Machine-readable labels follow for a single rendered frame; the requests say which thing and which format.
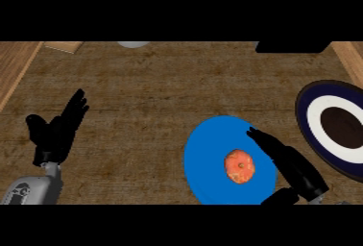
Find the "grey round object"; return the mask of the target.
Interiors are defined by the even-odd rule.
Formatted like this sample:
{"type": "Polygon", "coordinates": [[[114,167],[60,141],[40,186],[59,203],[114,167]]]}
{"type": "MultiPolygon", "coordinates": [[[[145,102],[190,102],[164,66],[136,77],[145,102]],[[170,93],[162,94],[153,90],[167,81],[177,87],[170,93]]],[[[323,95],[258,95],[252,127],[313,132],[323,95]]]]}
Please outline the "grey round object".
{"type": "Polygon", "coordinates": [[[149,43],[150,43],[149,41],[118,41],[118,44],[130,49],[140,48],[149,43]]]}

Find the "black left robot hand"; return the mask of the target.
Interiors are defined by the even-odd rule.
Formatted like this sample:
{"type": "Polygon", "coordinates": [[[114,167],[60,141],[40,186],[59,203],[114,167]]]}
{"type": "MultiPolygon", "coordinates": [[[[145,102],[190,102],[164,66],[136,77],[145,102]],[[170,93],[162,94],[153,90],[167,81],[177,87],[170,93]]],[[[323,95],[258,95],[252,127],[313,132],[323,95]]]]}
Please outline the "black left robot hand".
{"type": "Polygon", "coordinates": [[[25,117],[29,140],[35,144],[32,164],[46,162],[63,163],[66,160],[75,133],[78,131],[87,110],[86,92],[78,89],[72,95],[62,114],[50,122],[38,114],[25,117]]]}

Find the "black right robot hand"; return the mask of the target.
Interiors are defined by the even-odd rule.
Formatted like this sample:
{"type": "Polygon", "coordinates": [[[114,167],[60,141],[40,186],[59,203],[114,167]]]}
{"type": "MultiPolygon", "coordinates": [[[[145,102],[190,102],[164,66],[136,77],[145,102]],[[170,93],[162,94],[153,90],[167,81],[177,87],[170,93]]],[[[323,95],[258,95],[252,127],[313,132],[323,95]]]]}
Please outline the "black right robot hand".
{"type": "Polygon", "coordinates": [[[294,205],[304,198],[310,205],[319,205],[329,191],[317,169],[298,150],[263,131],[249,128],[246,135],[271,158],[289,187],[283,187],[261,203],[263,206],[294,205]]]}

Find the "black appliance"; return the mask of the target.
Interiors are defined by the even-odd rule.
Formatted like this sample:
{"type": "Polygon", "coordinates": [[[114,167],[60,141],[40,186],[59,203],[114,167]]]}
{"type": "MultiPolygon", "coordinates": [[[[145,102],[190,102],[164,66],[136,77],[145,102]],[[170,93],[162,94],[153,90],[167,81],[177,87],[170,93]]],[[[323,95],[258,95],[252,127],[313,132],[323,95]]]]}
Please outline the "black appliance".
{"type": "Polygon", "coordinates": [[[255,46],[257,53],[273,54],[308,54],[320,53],[329,46],[329,41],[298,41],[298,42],[276,42],[260,41],[255,46]]]}

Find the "blue plate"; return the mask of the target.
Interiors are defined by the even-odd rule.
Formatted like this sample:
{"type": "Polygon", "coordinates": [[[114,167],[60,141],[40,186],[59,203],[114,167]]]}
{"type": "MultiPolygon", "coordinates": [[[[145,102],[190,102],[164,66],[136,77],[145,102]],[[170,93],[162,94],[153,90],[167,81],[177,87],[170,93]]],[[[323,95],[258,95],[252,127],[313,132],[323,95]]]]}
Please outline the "blue plate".
{"type": "Polygon", "coordinates": [[[214,116],[193,129],[184,145],[184,175],[204,205],[260,205],[273,195],[277,171],[273,161],[246,135],[251,123],[235,116],[214,116]],[[233,150],[251,157],[255,173],[245,184],[227,176],[224,158],[233,150]]]}

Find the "pale wooden block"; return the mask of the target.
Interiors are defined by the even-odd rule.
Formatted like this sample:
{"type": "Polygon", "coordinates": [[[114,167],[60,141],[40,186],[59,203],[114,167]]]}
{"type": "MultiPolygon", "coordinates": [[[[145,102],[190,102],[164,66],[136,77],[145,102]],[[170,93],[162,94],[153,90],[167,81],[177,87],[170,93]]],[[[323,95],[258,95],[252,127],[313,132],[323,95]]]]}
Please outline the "pale wooden block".
{"type": "Polygon", "coordinates": [[[81,41],[46,41],[44,46],[74,54],[83,45],[81,41]]]}

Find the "orange squash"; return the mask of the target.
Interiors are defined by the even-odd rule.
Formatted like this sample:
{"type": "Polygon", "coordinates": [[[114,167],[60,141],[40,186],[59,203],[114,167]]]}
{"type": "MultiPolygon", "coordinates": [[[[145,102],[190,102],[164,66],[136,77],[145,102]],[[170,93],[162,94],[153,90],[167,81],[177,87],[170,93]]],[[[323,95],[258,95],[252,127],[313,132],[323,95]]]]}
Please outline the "orange squash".
{"type": "Polygon", "coordinates": [[[255,164],[251,156],[235,149],[224,159],[226,173],[230,180],[238,184],[246,184],[255,174],[255,164]]]}

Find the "navy white brown plate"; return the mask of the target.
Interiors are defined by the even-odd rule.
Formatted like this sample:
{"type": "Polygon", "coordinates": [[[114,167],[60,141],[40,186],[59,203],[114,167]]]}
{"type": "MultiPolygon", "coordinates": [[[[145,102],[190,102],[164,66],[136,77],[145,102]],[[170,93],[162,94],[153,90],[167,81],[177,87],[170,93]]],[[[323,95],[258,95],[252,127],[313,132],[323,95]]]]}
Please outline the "navy white brown plate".
{"type": "Polygon", "coordinates": [[[317,156],[363,183],[363,89],[335,80],[311,82],[298,93],[295,115],[317,156]]]}

